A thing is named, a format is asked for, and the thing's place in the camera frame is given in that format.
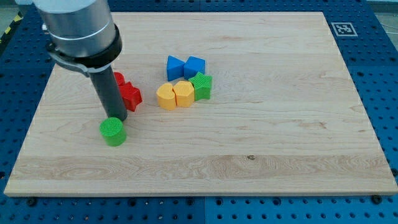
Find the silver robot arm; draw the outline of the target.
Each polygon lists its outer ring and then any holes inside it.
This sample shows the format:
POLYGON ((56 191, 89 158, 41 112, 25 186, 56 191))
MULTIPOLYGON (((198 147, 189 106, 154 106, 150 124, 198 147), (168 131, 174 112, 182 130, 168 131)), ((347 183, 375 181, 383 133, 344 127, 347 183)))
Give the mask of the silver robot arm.
POLYGON ((123 44, 106 0, 16 1, 34 6, 50 42, 47 52, 61 67, 89 77, 104 73, 123 44))

